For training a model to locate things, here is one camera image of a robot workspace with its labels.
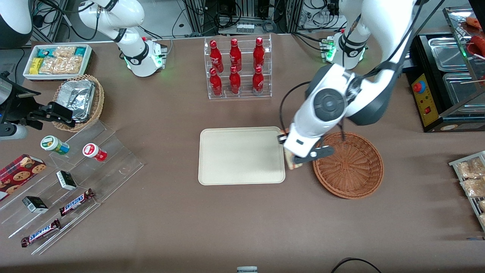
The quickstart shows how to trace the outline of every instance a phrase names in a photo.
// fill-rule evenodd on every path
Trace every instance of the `round wicker basket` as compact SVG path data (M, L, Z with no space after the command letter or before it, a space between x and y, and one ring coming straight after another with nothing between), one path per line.
M77 76L72 79L67 80L69 81L80 81L80 80L90 80L96 84L96 89L94 93L94 98L93 98L93 106L91 107L91 113L90 113L90 118L87 122L85 123L76 123L76 126L74 128L71 128L65 124L59 123L59 122L53 122L54 126L57 129L64 130L64 131L69 131L69 132L79 132L82 128L88 126L89 124L96 122L99 119L99 116L101 116L101 111L103 110L103 103L104 103L104 90L101 84L99 84L99 81L91 76L91 75L82 75L82 76ZM59 90L61 89L61 86L57 89L57 92L54 95L54 101L57 100L57 96L59 95Z
M364 198L377 190L384 164L372 143L353 133L345 133L342 141L340 132L325 136L324 143L335 152L313 161L313 170L327 190L347 199Z

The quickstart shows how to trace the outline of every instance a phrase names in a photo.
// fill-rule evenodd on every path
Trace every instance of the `aluminum foil package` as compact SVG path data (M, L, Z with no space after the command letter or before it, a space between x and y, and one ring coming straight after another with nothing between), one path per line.
M65 82L59 90L57 103L72 110L77 123L89 120L96 85L90 80Z

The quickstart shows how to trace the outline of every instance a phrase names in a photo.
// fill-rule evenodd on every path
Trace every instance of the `beige tray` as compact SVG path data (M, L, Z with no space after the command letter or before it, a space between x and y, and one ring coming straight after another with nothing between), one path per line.
M202 185L270 184L285 180L278 127L206 129L200 133Z

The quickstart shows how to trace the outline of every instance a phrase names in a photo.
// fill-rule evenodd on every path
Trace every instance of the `red cookie box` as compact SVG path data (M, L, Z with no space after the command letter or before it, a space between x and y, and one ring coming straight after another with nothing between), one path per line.
M45 163L33 156L23 154L0 170L0 201L14 193L21 185L46 169Z

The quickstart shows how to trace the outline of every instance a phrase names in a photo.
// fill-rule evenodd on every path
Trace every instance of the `yellow control panel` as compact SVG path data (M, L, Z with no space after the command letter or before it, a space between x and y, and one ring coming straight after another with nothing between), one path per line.
M436 110L435 102L429 91L428 82L424 74L413 82L411 88L413 88L414 99L418 105L421 120L424 126L428 126L438 119L438 111Z

